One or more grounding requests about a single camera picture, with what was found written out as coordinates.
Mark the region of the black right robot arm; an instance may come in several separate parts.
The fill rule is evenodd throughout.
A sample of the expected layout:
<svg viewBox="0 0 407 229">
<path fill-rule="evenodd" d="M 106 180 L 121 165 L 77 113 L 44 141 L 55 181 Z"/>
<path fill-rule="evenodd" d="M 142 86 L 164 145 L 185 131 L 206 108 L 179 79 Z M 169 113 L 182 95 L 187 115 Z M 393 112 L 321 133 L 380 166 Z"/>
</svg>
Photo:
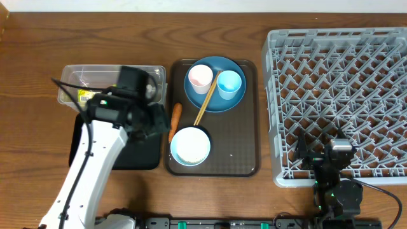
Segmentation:
<svg viewBox="0 0 407 229">
<path fill-rule="evenodd" d="M 356 148 L 341 131 L 320 150 L 311 150 L 300 132 L 294 157 L 301 167 L 312 170 L 315 176 L 314 204 L 319 213 L 309 225 L 314 228 L 352 226 L 353 216 L 361 212 L 363 187 L 350 180 L 342 180 L 340 171 L 350 165 Z"/>
</svg>

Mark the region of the light blue bowl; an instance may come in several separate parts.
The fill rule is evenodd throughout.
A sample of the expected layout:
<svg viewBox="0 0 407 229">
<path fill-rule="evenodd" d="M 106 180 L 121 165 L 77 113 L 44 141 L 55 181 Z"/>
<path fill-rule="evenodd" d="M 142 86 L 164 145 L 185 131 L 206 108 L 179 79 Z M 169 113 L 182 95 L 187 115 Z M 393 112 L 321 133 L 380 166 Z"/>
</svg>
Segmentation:
<svg viewBox="0 0 407 229">
<path fill-rule="evenodd" d="M 179 164 L 193 167 L 201 164 L 209 155 L 211 143 L 208 135 L 197 127 L 178 131 L 170 144 L 172 158 Z"/>
</svg>

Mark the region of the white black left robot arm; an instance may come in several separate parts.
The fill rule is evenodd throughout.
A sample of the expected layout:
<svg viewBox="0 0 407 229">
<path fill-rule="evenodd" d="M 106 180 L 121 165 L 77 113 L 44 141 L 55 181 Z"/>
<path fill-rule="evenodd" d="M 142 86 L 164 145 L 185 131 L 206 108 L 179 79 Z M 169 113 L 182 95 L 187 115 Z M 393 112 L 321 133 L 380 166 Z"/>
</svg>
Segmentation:
<svg viewBox="0 0 407 229">
<path fill-rule="evenodd" d="M 144 99 L 96 94 L 81 113 L 85 119 L 67 177 L 40 228 L 136 228 L 134 217 L 110 214 L 96 222 L 97 208 L 113 165 L 131 141 L 168 132 L 162 104 Z"/>
</svg>

